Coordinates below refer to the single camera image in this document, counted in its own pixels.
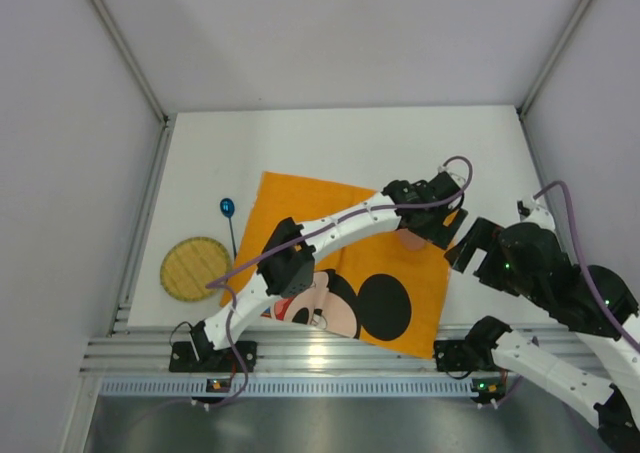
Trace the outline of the pink plastic cup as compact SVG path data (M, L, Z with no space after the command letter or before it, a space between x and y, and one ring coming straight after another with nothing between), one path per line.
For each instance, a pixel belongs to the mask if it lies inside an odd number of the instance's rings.
M400 243L409 251L419 251L426 246L426 241L408 229L397 231Z

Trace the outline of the orange cartoon mouse cloth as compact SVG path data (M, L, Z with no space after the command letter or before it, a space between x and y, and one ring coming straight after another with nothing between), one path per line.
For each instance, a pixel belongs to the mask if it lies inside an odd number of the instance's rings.
M266 172L249 215L236 265L257 257L277 224L315 220L363 202L369 189ZM439 248L407 250L397 231L366 238L317 263L311 289L263 312L402 354L429 359L449 282Z

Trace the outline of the blue metallic spoon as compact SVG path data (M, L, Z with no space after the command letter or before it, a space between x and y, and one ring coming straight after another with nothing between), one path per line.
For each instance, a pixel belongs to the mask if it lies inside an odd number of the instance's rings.
M233 227L233 217L236 212L235 203L231 198L225 197L220 200L219 208L220 208L221 214L224 216L224 218L228 222L232 253L234 257L237 257L237 243L236 243L236 237L235 237L235 232Z

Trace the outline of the round woven bamboo plate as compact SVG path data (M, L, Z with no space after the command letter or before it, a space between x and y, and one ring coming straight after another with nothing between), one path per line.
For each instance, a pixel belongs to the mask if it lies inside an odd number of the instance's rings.
M160 266L160 284L173 299L200 302L214 294L206 285L231 270L228 250L209 237L187 238L173 246Z

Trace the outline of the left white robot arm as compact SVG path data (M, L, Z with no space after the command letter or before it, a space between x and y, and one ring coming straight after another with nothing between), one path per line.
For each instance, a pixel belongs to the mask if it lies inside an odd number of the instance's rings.
M444 255L466 217L467 182L441 171L374 194L337 183L313 192L305 178L286 175L262 187L261 218L276 204L296 204L306 220L277 224L262 254L239 266L243 285L216 280L230 299L191 327L192 358L221 361L264 313L430 358L449 281Z

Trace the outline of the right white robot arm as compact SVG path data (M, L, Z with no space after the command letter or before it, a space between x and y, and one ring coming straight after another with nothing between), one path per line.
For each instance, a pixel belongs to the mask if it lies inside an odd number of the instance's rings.
M519 222L503 227L477 219L445 255L462 273L473 254L481 284L522 296L565 326L596 355L608 375L597 377L540 349L505 322L486 316L454 341L462 369L510 370L561 400L594 427L615 452L639 449L639 305L608 268L572 263L562 251L549 211L518 204Z

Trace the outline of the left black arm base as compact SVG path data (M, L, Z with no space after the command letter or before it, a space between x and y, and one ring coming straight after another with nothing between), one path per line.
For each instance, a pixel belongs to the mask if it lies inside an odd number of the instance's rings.
M254 371L258 344L254 341L239 341L236 349L249 373ZM189 341L175 342L171 347L168 369L171 373L241 373L242 367L231 348L213 351L208 356L196 358Z

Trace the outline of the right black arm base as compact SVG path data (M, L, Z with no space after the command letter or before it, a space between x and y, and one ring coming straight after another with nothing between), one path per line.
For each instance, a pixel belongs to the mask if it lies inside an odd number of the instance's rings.
M436 340L434 342L436 370L454 378L463 379L475 372L496 372L490 349L469 341Z

